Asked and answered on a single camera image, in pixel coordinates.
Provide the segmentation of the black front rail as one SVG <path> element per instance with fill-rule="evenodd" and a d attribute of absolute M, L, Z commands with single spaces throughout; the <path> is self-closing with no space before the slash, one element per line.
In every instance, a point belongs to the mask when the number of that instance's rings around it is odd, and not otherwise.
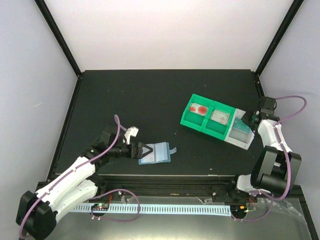
<path fill-rule="evenodd" d="M 102 175 L 110 189 L 121 188 L 139 197 L 212 197 L 227 188 L 233 175 Z"/>

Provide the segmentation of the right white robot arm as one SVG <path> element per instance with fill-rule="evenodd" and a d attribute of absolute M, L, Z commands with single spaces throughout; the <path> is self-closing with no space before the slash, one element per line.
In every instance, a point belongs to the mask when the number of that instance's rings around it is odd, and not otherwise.
<path fill-rule="evenodd" d="M 292 189 L 302 158 L 287 145 L 279 117 L 275 116 L 277 100 L 262 96 L 256 111 L 248 111 L 241 120 L 262 140 L 263 150 L 251 174 L 240 175 L 228 187 L 228 198 L 240 201 L 246 193 L 283 200 Z"/>

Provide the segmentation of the black frame post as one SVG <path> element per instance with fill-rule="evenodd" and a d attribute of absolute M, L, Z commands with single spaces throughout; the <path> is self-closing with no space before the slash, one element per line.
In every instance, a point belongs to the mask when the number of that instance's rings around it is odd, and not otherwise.
<path fill-rule="evenodd" d="M 73 72 L 79 78 L 82 75 L 82 71 L 80 70 L 63 34 L 61 33 L 49 7 L 47 6 L 47 3 L 44 0 L 34 0 L 34 2 L 36 3 L 38 9 L 40 10 L 52 34 L 54 35 L 58 45 L 60 46 Z"/>
<path fill-rule="evenodd" d="M 257 69 L 255 70 L 255 76 L 258 78 L 262 75 L 265 67 L 267 66 L 268 62 L 270 61 L 273 53 L 275 52 L 276 48 L 278 47 L 279 43 L 281 42 L 282 38 L 284 37 L 286 31 L 288 30 L 289 26 L 291 25 L 293 19 L 295 18 L 296 14 L 298 13 L 300 7 L 302 6 L 304 0 L 294 0 L 288 11 L 286 12 L 281 24 L 279 25 L 275 35 L 273 36 L 266 52 L 264 53 Z"/>

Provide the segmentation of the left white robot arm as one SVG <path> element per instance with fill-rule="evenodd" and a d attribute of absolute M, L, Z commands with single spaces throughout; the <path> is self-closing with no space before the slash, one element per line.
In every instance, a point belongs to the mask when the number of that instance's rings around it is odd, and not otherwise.
<path fill-rule="evenodd" d="M 56 179 L 36 192 L 26 191 L 20 198 L 15 220 L 19 225 L 19 239 L 44 240 L 77 205 L 86 200 L 103 199 L 108 188 L 96 173 L 100 168 L 111 158 L 139 160 L 146 156 L 144 148 L 149 154 L 153 152 L 142 142 L 131 142 L 138 132 L 135 126 L 124 128 L 119 123 L 115 128 L 106 127 Z"/>

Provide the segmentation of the clear white bin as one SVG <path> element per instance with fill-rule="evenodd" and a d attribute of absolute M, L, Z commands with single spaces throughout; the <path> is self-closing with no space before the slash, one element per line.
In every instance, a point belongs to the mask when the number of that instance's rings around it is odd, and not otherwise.
<path fill-rule="evenodd" d="M 255 137 L 255 133 L 251 130 L 251 132 L 249 134 L 245 134 L 243 132 L 240 132 L 238 130 L 235 130 L 233 128 L 233 124 L 234 124 L 234 120 L 235 118 L 239 118 L 241 119 L 242 116 L 244 115 L 245 111 L 236 108 L 229 130 L 226 134 L 226 137 L 224 139 L 225 142 L 235 145 L 239 148 L 248 150 L 248 148 L 250 147 L 254 137 Z"/>

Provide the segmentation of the green bin compartment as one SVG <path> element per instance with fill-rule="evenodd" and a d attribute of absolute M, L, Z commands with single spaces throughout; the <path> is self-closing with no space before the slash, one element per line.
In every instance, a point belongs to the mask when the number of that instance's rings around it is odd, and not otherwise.
<path fill-rule="evenodd" d="M 202 132 L 224 141 L 230 130 L 236 109 L 232 106 L 213 101 L 204 118 Z"/>
<path fill-rule="evenodd" d="M 180 124 L 202 132 L 205 123 L 209 119 L 209 113 L 213 103 L 214 101 L 212 99 L 193 93 L 182 113 Z"/>

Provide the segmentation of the right black frame post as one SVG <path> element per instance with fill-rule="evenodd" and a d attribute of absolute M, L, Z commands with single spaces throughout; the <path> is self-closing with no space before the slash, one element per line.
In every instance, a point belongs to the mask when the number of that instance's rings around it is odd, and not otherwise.
<path fill-rule="evenodd" d="M 286 12 L 281 24 L 279 25 L 275 35 L 273 36 L 266 52 L 264 53 L 257 69 L 255 70 L 255 76 L 258 78 L 262 75 L 265 67 L 267 66 L 268 62 L 270 61 L 273 53 L 275 52 L 276 48 L 278 47 L 279 43 L 281 42 L 282 38 L 284 37 L 286 31 L 288 30 L 289 26 L 291 25 L 293 19 L 295 18 L 296 14 L 298 13 L 300 7 L 302 6 L 304 0 L 294 0 L 288 11 Z"/>

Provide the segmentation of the white floral credit card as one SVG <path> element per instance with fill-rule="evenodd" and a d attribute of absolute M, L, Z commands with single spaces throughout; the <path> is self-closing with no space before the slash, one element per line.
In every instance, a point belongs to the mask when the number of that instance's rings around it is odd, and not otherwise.
<path fill-rule="evenodd" d="M 230 119 L 230 114 L 215 109 L 212 112 L 210 119 L 222 125 L 227 125 Z"/>

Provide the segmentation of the left black frame post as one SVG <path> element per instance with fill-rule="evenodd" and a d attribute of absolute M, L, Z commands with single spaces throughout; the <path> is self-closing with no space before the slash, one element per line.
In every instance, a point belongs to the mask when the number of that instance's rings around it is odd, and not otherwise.
<path fill-rule="evenodd" d="M 79 78 L 82 75 L 82 71 L 80 70 L 63 34 L 61 33 L 49 7 L 47 6 L 47 3 L 44 0 L 34 0 L 34 2 L 36 3 L 38 9 L 40 10 L 52 34 L 54 35 L 58 45 L 60 46 L 73 72 Z"/>

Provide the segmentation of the teal striped credit card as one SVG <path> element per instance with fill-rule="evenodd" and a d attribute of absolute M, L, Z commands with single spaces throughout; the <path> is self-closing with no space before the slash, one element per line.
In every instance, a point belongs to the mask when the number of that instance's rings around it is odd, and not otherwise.
<path fill-rule="evenodd" d="M 232 128 L 245 134 L 249 134 L 251 132 L 251 128 L 237 117 L 234 119 Z"/>

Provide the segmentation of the left small circuit board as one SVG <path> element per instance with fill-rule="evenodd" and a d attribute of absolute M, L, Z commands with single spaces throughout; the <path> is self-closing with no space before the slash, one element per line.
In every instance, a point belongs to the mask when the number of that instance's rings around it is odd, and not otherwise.
<path fill-rule="evenodd" d="M 91 206 L 92 211 L 107 211 L 109 209 L 109 203 L 95 203 Z"/>

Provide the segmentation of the blue card holder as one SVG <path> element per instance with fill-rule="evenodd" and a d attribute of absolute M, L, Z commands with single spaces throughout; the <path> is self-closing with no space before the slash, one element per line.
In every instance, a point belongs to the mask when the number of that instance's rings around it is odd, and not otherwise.
<path fill-rule="evenodd" d="M 177 148 L 170 149 L 170 144 L 168 142 L 151 143 L 147 144 L 153 148 L 155 161 L 151 163 L 142 163 L 141 159 L 138 159 L 139 165 L 151 165 L 160 163 L 169 163 L 171 161 L 171 155 L 177 152 Z"/>

